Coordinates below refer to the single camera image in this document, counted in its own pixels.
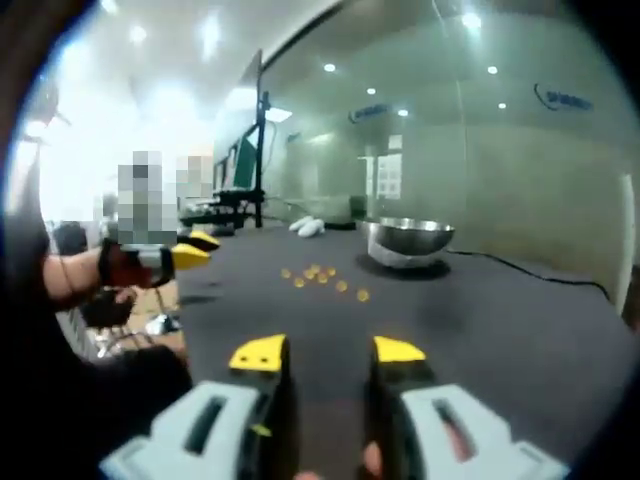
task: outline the person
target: person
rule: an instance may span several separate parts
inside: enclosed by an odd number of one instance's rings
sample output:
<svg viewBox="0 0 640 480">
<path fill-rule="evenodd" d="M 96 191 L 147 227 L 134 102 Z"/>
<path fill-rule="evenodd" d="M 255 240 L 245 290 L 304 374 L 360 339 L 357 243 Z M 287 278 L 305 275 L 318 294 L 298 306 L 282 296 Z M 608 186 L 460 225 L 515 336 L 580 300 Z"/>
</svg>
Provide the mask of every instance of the person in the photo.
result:
<svg viewBox="0 0 640 480">
<path fill-rule="evenodd" d="M 40 214 L 38 157 L 21 168 L 27 173 L 17 186 L 15 176 L 8 179 L 3 225 L 5 308 L 15 315 L 3 322 L 3 333 L 19 367 L 5 375 L 7 411 L 17 422 L 5 434 L 26 451 L 43 446 L 37 451 L 41 461 L 21 465 L 23 474 L 44 469 L 92 478 L 101 459 L 148 433 L 153 418 L 191 388 L 191 378 L 186 359 L 166 346 L 126 351 L 103 362 L 72 351 L 55 314 L 104 286 L 102 249 L 51 254 Z M 131 266 L 118 245 L 108 249 L 102 265 L 109 287 L 150 286 L 151 272 Z"/>
</svg>

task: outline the yellow bead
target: yellow bead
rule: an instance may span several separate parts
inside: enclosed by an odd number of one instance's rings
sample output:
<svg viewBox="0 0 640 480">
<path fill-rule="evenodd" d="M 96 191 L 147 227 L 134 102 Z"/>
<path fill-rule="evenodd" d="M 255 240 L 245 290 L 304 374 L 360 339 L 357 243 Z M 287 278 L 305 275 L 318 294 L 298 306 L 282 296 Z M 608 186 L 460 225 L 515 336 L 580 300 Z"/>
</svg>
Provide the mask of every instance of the yellow bead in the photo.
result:
<svg viewBox="0 0 640 480">
<path fill-rule="evenodd" d="M 366 302 L 367 300 L 369 300 L 369 292 L 367 292 L 364 288 L 361 288 L 360 290 L 358 290 L 358 293 L 356 296 L 358 297 L 358 300 L 360 300 L 361 302 Z"/>
</svg>

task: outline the dark gray tabletop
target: dark gray tabletop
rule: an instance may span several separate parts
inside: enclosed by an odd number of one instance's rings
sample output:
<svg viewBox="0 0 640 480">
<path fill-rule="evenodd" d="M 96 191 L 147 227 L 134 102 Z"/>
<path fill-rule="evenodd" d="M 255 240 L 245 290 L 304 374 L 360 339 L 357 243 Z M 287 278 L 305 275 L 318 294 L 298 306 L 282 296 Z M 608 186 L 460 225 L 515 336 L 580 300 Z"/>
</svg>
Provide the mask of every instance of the dark gray tabletop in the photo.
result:
<svg viewBox="0 0 640 480">
<path fill-rule="evenodd" d="M 297 383 L 302 468 L 348 478 L 360 461 L 362 386 L 373 335 L 422 348 L 526 439 L 571 462 L 619 399 L 638 339 L 592 286 L 527 276 L 484 257 L 447 254 L 438 275 L 399 276 L 365 255 L 358 232 L 300 239 L 286 229 L 222 239 L 205 268 L 178 277 L 196 380 L 224 379 L 240 344 L 286 333 Z M 329 285 L 295 288 L 311 264 Z M 348 283 L 339 293 L 337 280 Z M 366 288 L 370 300 L 356 299 Z"/>
</svg>

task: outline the wall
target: wall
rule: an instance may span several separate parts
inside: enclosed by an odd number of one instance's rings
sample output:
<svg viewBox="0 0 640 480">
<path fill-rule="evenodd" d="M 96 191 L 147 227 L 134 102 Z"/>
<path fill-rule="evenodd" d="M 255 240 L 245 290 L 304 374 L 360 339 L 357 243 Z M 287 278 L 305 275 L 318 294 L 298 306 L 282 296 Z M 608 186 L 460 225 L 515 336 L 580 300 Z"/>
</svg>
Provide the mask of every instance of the wall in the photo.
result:
<svg viewBox="0 0 640 480">
<path fill-rule="evenodd" d="M 638 173 L 640 127 L 615 70 L 579 26 L 507 14 L 483 16 L 475 33 L 459 18 L 425 22 L 343 56 L 333 75 L 318 70 L 276 96 L 294 112 L 286 128 L 300 133 L 278 159 L 281 195 L 360 194 L 358 157 L 386 154 L 389 136 L 400 134 L 401 199 L 370 198 L 371 215 L 446 221 L 458 228 L 455 247 L 626 288 L 620 271 L 634 227 L 624 175 Z M 549 110 L 535 84 L 594 107 Z M 374 102 L 388 112 L 349 121 Z M 409 115 L 397 116 L 400 108 Z M 305 188 L 314 169 L 319 189 Z"/>
</svg>

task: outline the black monitor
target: black monitor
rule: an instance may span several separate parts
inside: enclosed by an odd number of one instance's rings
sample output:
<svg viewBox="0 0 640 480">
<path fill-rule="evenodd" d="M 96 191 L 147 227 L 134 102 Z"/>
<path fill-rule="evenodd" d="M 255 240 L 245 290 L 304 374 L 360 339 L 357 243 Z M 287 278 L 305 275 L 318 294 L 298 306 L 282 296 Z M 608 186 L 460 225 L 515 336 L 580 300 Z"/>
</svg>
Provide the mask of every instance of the black monitor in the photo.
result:
<svg viewBox="0 0 640 480">
<path fill-rule="evenodd" d="M 262 51 L 253 56 L 236 86 L 220 108 L 213 132 L 213 161 L 224 160 L 233 147 L 258 122 Z"/>
</svg>

